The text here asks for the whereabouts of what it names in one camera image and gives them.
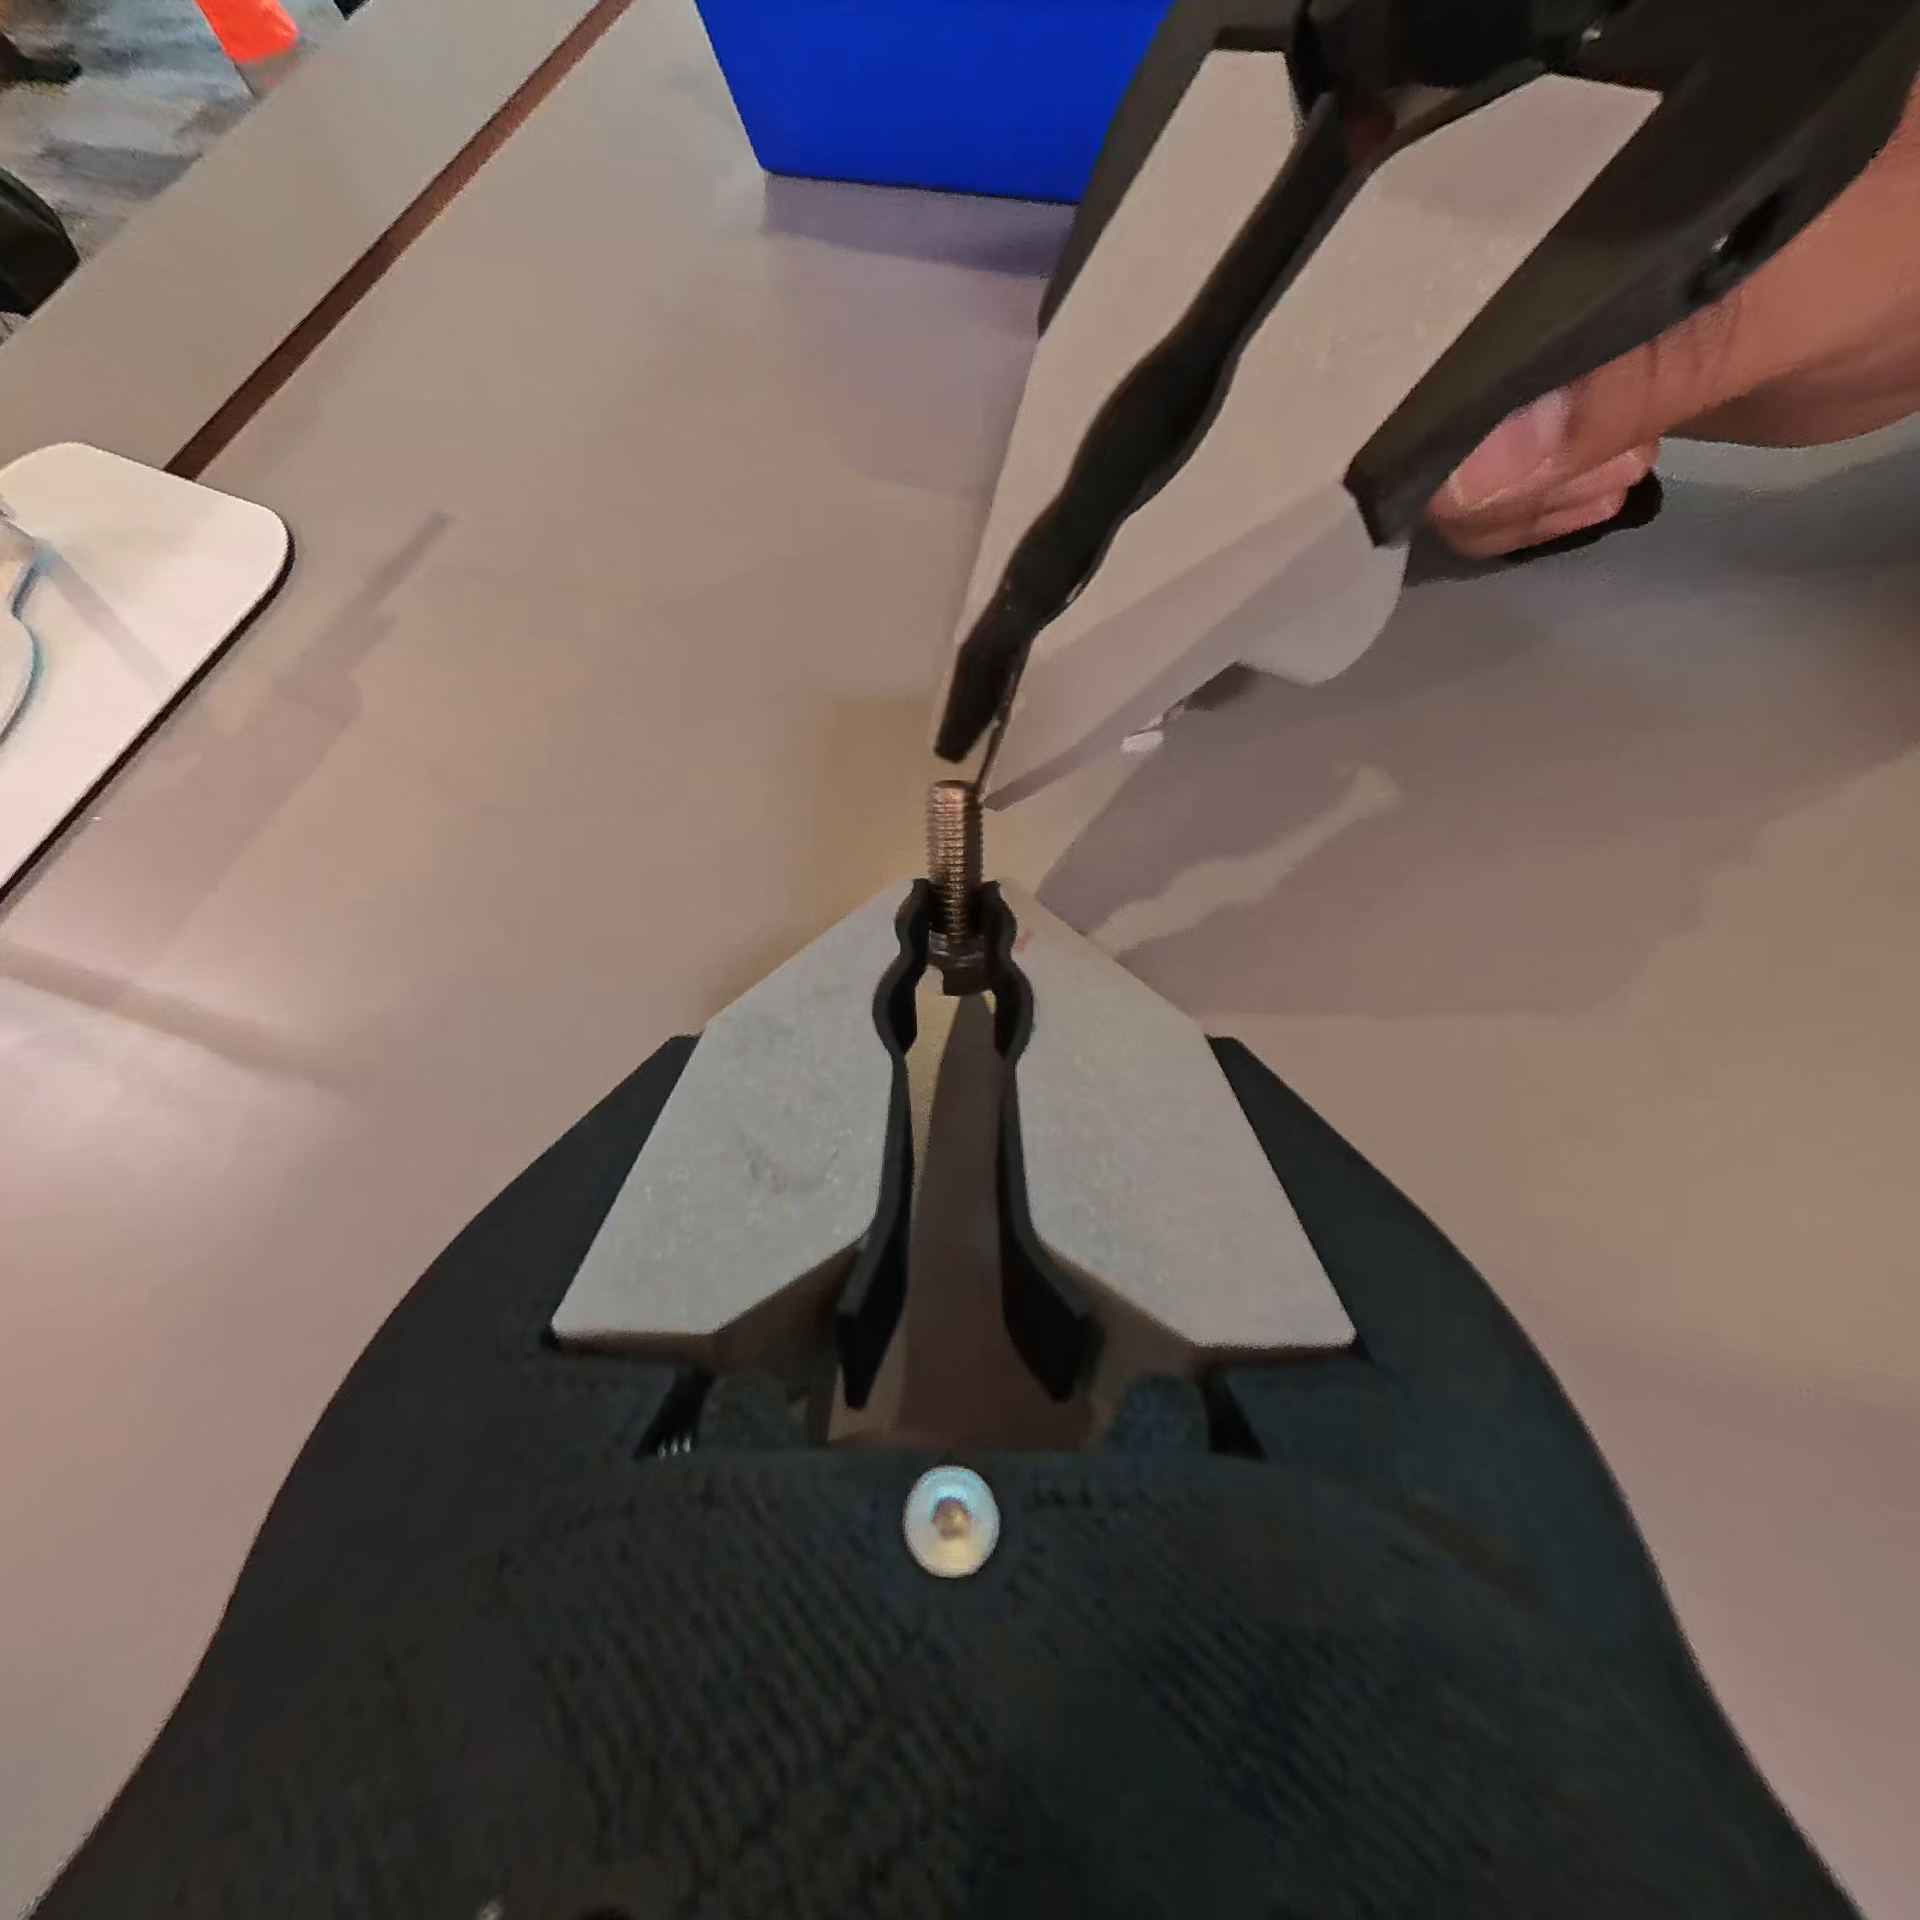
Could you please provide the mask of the long steel hex bolt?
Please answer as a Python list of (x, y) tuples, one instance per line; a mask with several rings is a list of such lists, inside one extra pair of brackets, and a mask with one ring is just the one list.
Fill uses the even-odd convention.
[(985, 846), (970, 780), (938, 780), (927, 793), (929, 962), (948, 999), (985, 993)]

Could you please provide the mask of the white document stand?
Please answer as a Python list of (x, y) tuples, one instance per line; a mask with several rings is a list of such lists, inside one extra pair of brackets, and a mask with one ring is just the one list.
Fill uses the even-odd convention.
[(12, 889), (287, 588), (272, 511), (88, 444), (2, 468), (2, 886)]

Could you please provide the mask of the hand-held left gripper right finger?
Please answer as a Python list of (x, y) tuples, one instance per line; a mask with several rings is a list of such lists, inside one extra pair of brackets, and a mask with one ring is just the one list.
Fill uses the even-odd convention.
[(1203, 1026), (1018, 887), (981, 896), (1002, 1320), (1051, 1401), (1359, 1332)]

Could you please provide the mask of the person's right hand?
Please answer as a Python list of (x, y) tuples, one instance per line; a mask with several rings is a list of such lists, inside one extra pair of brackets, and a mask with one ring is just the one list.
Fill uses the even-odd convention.
[(1621, 515), (1665, 442), (1807, 448), (1919, 408), (1919, 96), (1881, 154), (1780, 255), (1658, 342), (1500, 423), (1431, 497), (1488, 560)]

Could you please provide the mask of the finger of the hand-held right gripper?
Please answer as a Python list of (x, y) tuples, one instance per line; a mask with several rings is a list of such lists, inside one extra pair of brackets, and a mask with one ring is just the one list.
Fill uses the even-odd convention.
[(981, 774), (985, 807), (1149, 732), (1235, 666), (1319, 686), (1373, 644), (1408, 538), (1370, 530), (1346, 488), (1353, 460), (1660, 102), (1523, 80), (1361, 180), (1239, 350), (1196, 454), (1041, 635)]
[(1349, 176), (1337, 96), (1296, 51), (1141, 63), (1047, 283), (1041, 342), (932, 722), (968, 761), (1011, 719), (1042, 634), (1165, 488), (1233, 355)]

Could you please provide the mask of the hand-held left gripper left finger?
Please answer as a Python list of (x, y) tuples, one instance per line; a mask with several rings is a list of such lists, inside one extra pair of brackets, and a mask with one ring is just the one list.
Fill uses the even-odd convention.
[(919, 982), (901, 880), (707, 1024), (552, 1318), (565, 1351), (868, 1406), (906, 1306)]

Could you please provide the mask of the blue plastic bin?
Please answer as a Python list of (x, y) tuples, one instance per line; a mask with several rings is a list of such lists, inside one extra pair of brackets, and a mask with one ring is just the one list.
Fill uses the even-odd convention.
[(699, 3), (768, 176), (1073, 203), (1165, 3)]

